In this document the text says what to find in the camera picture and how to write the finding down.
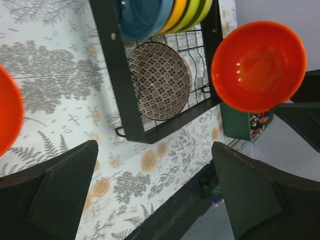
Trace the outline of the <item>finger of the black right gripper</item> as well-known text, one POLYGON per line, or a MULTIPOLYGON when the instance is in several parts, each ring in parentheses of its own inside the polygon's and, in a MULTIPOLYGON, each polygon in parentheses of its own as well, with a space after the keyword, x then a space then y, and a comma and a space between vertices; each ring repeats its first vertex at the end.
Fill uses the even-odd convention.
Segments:
POLYGON ((320 152, 320 103, 282 103, 271 111, 320 152))

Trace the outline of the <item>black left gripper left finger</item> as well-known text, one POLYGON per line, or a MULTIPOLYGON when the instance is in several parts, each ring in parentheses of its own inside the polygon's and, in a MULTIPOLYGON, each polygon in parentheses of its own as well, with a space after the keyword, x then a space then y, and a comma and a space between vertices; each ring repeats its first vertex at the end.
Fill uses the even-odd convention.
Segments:
POLYGON ((0 179, 2 240, 73 240, 95 170, 98 143, 88 140, 0 179))

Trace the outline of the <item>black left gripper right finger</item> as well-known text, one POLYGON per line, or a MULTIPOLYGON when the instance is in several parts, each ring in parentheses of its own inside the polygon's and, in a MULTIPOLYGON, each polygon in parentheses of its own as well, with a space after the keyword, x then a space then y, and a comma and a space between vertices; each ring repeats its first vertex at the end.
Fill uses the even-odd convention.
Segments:
POLYGON ((320 183, 212 145, 215 171, 236 240, 318 240, 320 183))

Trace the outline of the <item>dark patterned bowl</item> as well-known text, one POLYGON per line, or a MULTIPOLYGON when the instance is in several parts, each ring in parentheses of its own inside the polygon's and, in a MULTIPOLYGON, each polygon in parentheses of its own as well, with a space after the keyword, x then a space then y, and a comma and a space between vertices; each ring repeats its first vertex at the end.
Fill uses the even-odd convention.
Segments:
POLYGON ((172 47, 145 42, 127 58, 140 113, 167 121, 185 107, 191 92, 191 70, 172 47))

